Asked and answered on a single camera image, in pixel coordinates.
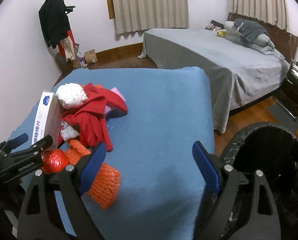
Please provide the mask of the red plastic bag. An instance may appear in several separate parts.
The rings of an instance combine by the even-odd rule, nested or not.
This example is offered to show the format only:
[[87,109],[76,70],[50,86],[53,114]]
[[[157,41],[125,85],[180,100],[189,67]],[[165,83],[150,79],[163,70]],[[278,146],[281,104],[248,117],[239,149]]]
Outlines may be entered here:
[[45,173],[57,173],[69,165],[69,159],[64,151],[57,149],[46,151],[42,155],[42,163],[42,170]]

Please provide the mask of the orange foam net sleeve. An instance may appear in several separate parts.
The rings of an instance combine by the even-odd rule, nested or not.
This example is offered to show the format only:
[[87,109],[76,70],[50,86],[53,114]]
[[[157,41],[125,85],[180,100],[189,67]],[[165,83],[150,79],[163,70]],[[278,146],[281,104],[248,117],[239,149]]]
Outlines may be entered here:
[[[67,143],[69,148],[65,150],[65,154],[70,164],[76,165],[82,156],[90,154],[90,151],[79,140],[69,139]],[[114,167],[103,163],[88,194],[101,208],[106,210],[114,204],[120,189],[120,182],[121,173]]]

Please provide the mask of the white blue tissue box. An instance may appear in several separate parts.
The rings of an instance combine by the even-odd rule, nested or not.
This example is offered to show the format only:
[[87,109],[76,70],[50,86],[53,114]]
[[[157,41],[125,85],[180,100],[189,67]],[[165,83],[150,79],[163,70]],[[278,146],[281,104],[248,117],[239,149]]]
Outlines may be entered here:
[[41,94],[34,120],[32,144],[50,135],[52,137],[52,144],[49,149],[55,150],[58,148],[62,111],[63,107],[56,94],[44,90]]

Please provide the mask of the grey white sock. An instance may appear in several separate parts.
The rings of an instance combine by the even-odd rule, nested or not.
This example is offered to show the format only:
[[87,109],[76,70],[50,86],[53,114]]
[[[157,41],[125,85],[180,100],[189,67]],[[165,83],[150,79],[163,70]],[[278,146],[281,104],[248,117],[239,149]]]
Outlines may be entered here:
[[60,135],[64,141],[69,139],[74,139],[80,135],[80,133],[75,130],[72,126],[70,126],[67,122],[61,121],[61,130]]

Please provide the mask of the red knit gloves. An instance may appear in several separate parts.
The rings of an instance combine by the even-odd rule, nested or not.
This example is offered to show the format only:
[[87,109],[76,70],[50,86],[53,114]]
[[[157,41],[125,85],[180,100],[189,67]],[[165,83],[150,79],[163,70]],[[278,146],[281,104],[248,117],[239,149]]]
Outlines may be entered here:
[[109,137],[105,117],[106,98],[105,88],[95,87],[88,83],[83,87],[88,100],[81,106],[66,110],[61,115],[61,120],[70,126],[78,126],[79,140],[86,147],[94,147],[103,142],[108,152],[112,151],[113,145]]

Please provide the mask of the white paper ball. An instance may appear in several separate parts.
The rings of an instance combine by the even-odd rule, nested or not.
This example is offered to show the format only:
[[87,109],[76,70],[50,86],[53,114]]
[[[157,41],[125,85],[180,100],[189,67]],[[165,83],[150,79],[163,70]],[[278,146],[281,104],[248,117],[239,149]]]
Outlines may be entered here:
[[83,87],[77,83],[66,83],[59,86],[56,96],[65,109],[79,107],[88,100]]

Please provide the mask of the pink cloth item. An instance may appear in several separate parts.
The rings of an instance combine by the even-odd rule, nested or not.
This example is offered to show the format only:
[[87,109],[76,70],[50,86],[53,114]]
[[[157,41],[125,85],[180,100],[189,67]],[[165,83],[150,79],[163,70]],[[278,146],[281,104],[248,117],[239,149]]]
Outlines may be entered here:
[[105,106],[105,115],[108,115],[112,111],[118,109],[122,112],[128,112],[128,108],[125,103],[124,96],[120,93],[120,91],[114,87],[110,90],[104,91],[104,97],[106,98],[106,106]]

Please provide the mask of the black lined trash bin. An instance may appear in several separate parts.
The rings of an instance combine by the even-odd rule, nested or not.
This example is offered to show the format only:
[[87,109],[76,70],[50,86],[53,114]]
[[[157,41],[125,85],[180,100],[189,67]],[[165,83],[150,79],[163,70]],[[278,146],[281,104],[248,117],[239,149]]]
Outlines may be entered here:
[[229,141],[221,161],[240,172],[263,171],[279,213],[282,239],[298,239],[298,138],[274,122],[256,122]]

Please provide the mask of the grey floor mat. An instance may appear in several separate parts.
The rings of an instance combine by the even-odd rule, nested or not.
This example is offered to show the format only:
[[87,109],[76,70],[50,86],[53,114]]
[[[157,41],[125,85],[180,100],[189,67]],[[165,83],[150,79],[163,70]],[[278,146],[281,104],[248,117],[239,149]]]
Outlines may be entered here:
[[268,107],[268,111],[282,126],[285,126],[291,133],[295,134],[297,132],[298,117],[294,117],[284,107],[277,103],[274,103],[270,107]]

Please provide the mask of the bed with grey sheet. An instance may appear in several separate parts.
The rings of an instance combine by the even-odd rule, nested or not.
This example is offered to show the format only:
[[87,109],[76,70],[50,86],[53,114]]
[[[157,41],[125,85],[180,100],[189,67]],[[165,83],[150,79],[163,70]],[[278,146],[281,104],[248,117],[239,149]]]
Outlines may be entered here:
[[160,69],[203,69],[210,81],[214,129],[221,133],[231,110],[279,88],[289,68],[279,52],[263,55],[210,30],[148,30],[141,57],[149,57]]

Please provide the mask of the black metal chair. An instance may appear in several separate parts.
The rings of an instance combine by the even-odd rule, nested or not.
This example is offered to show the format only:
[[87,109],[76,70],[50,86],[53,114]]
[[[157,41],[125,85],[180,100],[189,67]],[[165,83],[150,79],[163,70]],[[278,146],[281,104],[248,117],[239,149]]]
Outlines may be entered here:
[[293,118],[298,116],[298,61],[291,61],[286,78],[273,100]]

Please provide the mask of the red hanging garment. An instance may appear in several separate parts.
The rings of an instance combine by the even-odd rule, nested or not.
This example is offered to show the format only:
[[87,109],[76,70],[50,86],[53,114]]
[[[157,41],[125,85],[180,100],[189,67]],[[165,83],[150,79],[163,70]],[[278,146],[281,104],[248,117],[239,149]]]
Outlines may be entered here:
[[58,42],[59,53],[65,56],[67,59],[75,58],[75,40],[73,38],[72,31],[67,31],[67,37]]

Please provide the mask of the yellow plush toy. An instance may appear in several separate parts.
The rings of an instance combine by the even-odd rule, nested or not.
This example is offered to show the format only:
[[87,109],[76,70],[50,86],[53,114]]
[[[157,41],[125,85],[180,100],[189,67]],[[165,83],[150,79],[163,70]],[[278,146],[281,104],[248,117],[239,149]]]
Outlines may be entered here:
[[226,38],[227,35],[228,35],[228,33],[227,33],[225,30],[218,30],[218,31],[216,32],[216,35],[217,35],[218,37],[221,37],[221,38]]

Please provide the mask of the dark grey blanket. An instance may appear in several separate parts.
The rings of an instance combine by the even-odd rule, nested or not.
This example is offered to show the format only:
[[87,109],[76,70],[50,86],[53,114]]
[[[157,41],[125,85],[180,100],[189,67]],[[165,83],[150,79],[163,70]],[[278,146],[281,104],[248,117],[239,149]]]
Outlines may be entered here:
[[267,30],[258,22],[238,18],[234,21],[234,26],[245,43],[253,42],[259,35],[265,34],[269,36]]

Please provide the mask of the right beige curtain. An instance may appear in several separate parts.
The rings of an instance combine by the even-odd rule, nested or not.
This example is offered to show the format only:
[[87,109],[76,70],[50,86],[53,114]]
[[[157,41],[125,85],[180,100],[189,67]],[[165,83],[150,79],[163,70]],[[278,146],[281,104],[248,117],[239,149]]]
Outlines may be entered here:
[[285,0],[227,0],[231,13],[255,18],[282,30],[288,29]]

